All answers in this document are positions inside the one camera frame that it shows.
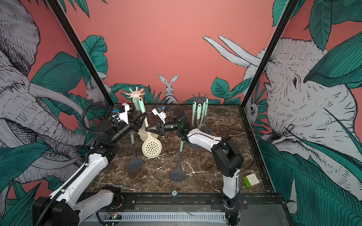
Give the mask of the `beige skimmer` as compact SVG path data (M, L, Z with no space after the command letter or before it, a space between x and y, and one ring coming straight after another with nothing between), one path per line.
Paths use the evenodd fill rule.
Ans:
M196 103L196 101L194 101L193 104L192 104L192 121L191 121L191 124L193 126L194 126L196 109L197 109L197 103Z
M133 98L133 103L137 111L145 113L144 103L141 97ZM148 133L145 131L145 128L148 126L147 117L145 118L142 127L139 129L138 135L142 141L146 141L148 138Z
M141 97L139 97L139 105L140 105L141 112L146 113L144 102ZM147 116L144 119L144 123L147 128L149 126L148 121L147 121ZM142 152L148 158L158 157L162 150L162 144L158 139L152 137L150 132L146 132L146 133L147 133L147 139L146 139L146 141L144 141L144 143L142 145Z
M202 122L203 122L203 119L205 116L206 107L207 107L207 103L204 102L203 106L202 106L202 115L201 115L201 120L200 120L200 124L199 124L199 129L202 127Z

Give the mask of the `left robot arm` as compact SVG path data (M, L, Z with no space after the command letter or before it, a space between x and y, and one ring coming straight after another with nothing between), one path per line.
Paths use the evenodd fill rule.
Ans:
M114 159L118 141L130 132L138 132L146 119L143 112L112 111L112 118L100 121L91 132L98 143L86 155L81 166L64 184L49 197L40 197L33 204L35 226L78 226L92 214L110 205L114 199L113 189L104 189L97 194L78 201L93 179Z

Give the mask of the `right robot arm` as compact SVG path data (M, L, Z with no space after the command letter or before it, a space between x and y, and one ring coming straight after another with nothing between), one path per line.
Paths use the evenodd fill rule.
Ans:
M145 131L164 136L175 131L181 141L196 145L212 153L217 169L223 176L222 203L227 209L234 209L238 203L239 174L244 157L231 137L222 138L207 134L188 122L182 109L173 112L173 119L166 120L164 107L152 109L161 122L147 126Z

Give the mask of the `beige utensil rack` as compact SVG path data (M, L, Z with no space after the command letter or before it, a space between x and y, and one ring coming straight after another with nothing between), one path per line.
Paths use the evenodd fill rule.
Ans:
M126 95L129 95L128 98L131 98L133 100L133 98L137 98L140 97L141 95L144 95L144 93L141 93L143 91L143 88L138 91L138 87L136 87L135 91L133 91L131 88L129 88L130 93L126 93Z

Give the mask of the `dark grey utensil rack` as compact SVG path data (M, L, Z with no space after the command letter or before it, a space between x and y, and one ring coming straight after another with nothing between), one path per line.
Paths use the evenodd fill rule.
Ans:
M198 104L202 104L206 101L206 96L198 96L198 97L194 97L194 101L196 101L197 106ZM197 109L196 109L196 113L195 113L195 120L194 120L194 126L196 127L196 121L197 121ZM203 122L202 122L202 127L199 129L200 131L203 131Z

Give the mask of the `white perforated vent strip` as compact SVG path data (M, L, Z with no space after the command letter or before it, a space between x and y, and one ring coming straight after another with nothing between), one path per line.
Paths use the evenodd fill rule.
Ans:
M197 221L226 223L226 216L222 212L100 212L99 216L104 222Z

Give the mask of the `green white cube object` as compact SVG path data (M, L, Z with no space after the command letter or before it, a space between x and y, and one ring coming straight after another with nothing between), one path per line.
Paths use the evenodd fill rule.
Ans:
M254 187L260 183L259 179L257 178L255 173L249 174L244 177L244 182L246 187Z

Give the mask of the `small round rail knob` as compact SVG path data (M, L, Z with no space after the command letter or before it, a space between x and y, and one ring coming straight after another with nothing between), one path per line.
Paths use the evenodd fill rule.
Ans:
M178 195L178 192L176 190L173 190L171 194L173 197L176 197Z

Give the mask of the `black front rail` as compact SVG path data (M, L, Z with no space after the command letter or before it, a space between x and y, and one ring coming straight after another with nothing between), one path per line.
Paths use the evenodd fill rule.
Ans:
M249 205L284 204L281 194L277 193L239 193L229 199L223 193L117 193L113 202L104 210L134 210L136 205L206 205L212 210L235 210Z

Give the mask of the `left black frame post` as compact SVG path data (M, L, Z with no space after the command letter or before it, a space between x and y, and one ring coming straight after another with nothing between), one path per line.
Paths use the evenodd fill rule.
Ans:
M86 52L83 44L81 43L78 35L76 34L73 26L71 25L70 21L68 20L67 15L66 15L64 9L62 8L61 4L59 3L59 1L53 1L53 0L47 1L47 3L49 4L51 10L53 11L53 13L55 14L59 23L63 27L68 38L72 42L72 45L74 46L77 54L80 56L82 62L85 64L86 69L88 70L88 72L90 73L92 78L95 80L98 88L100 89L102 95L105 98L106 103L109 104L111 107L113 107L113 105L114 105L113 100L111 99L108 91L106 90L105 86L103 85L103 82L102 82L101 78L99 77L98 72L96 71L96 68L95 68L93 62L91 61L88 53Z

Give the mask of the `black frame post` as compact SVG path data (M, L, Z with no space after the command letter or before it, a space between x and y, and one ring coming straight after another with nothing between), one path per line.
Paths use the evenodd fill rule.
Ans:
M241 109L244 109L246 107L247 102L250 99L250 96L252 95L252 92L255 89L257 82L259 81L261 75L263 74L263 71L266 68L266 65L267 65L273 51L275 50L276 45L277 45L279 39L281 38L281 36L285 30L285 27L287 26L297 4L298 4L297 0L287 1L287 4L284 8L284 11L280 17L278 24L276 26L273 36L267 46L267 49L261 60L261 63L259 64L257 71L253 77L253 80L251 81L250 87L243 99L243 102L241 103Z
M106 103L109 104L111 107L113 107L113 105L114 105L113 100L111 99L108 91L106 90L105 86L103 85L103 82L102 82L101 78L99 77L98 72L96 71L96 68L95 68L93 62L91 61L88 53L86 52L83 44L81 43L78 35L76 34L73 26L71 25L70 21L68 20L67 15L66 15L64 9L62 8L61 4L59 3L59 1L53 1L53 0L47 1L47 3L49 4L51 10L53 11L53 13L55 14L59 23L63 27L68 38L72 42L72 45L74 46L77 54L80 56L82 62L85 64L86 69L88 70L88 72L90 73L92 78L95 80L98 88L100 89L102 95L105 98Z

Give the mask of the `right black frame post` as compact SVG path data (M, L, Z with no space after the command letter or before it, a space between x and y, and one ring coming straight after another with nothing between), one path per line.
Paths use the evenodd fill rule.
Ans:
M243 102L241 103L241 109L244 109L246 107L247 102L250 99L250 96L252 95L252 92L255 89L257 82L259 81L261 75L263 74L263 71L266 68L266 65L267 65L273 51L275 50L276 45L277 45L279 39L281 38L281 36L285 30L285 27L287 26L297 4L298 4L297 0L287 1L287 4L284 8L284 11L280 17L278 24L276 26L273 36L267 46L267 49L261 60L261 63L259 64L257 71L253 77L253 80L251 81L250 87L243 99Z

